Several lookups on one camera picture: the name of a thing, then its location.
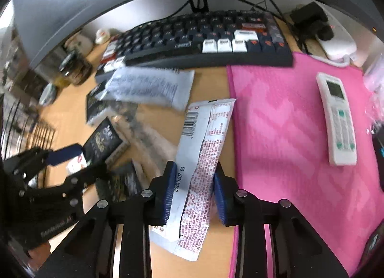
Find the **pink desk mat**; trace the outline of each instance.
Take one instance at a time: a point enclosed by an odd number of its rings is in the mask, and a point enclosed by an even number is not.
[[[233,117],[239,187],[259,199],[292,201],[352,275],[369,235],[384,217],[384,193],[367,134],[370,93],[362,72],[298,53],[293,68],[229,66],[227,71],[231,97],[237,99]],[[356,134],[356,166],[329,164],[318,72],[343,81]],[[270,239],[266,241],[272,278]],[[237,239],[230,278],[236,253]]]

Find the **desk surface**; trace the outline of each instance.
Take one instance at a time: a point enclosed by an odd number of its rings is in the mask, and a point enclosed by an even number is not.
[[[300,51],[295,40],[289,33],[283,22],[279,25],[287,39],[292,51]],[[88,60],[96,67],[106,44],[96,46],[88,56]],[[190,102],[229,98],[229,87],[227,71],[225,67],[198,68],[195,69],[195,80],[191,90]],[[78,142],[84,144],[92,134],[94,128],[85,123],[85,97],[86,94],[96,85],[95,80],[90,77],[79,87],[69,86],[61,92],[54,104],[42,110],[42,118],[56,129],[53,142],[53,149],[58,149]],[[141,121],[151,126],[169,142],[169,155],[176,152],[184,122],[184,113],[175,110],[140,105],[137,115]],[[126,153],[118,160],[118,163],[129,158],[134,158],[142,163],[145,173],[149,178],[155,175],[154,167],[148,162],[140,151],[140,147],[132,144]],[[230,123],[225,139],[225,144],[220,156],[220,162],[227,176],[235,176],[234,157],[234,133],[233,125]],[[47,185],[61,184],[66,177],[65,164],[50,169],[47,175]],[[84,195],[84,210],[88,211],[97,201],[95,188],[92,186]],[[64,236],[70,231],[50,240],[51,251],[53,251]],[[224,227],[213,214],[208,234],[203,243],[200,256],[196,262],[186,261],[174,256],[168,251],[151,244],[151,262],[153,277],[219,277],[227,278],[232,256],[234,228]]]

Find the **robotic arm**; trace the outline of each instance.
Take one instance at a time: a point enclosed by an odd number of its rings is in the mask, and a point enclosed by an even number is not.
[[[50,163],[56,164],[63,158],[50,159]],[[13,191],[8,193],[8,198],[17,192],[18,199],[8,204],[23,209],[26,215],[17,218],[16,213],[8,214],[6,229],[29,249],[77,222],[36,278],[102,278],[111,277],[117,226],[123,224],[119,277],[149,278],[152,273],[148,226],[166,224],[175,176],[176,164],[169,161],[163,176],[154,178],[149,189],[119,203],[99,200],[85,215],[81,191],[85,184],[90,185],[97,178],[108,179],[105,164],[98,163],[68,176],[58,187],[27,188],[22,197],[20,178],[15,183],[11,176],[13,183],[9,183]],[[224,175],[220,164],[213,189],[222,223],[239,226],[236,278],[267,278],[264,224],[270,226],[275,278],[348,277],[325,242],[287,199],[278,203],[259,200],[239,189],[234,178]],[[71,205],[72,199],[77,200],[75,206]]]

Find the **black box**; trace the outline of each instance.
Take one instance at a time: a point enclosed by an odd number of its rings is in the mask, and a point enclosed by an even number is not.
[[[373,148],[375,149],[376,160],[378,162],[379,180],[381,190],[384,191],[384,128],[372,135]]]
[[[103,160],[107,165],[113,163],[129,147],[128,141],[105,118],[83,146],[83,153],[87,164]]]

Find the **white plastic packaging bag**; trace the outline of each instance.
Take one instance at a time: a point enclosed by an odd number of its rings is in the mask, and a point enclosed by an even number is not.
[[[125,66],[117,69],[96,95],[99,100],[153,103],[185,110],[193,83],[194,70]]]

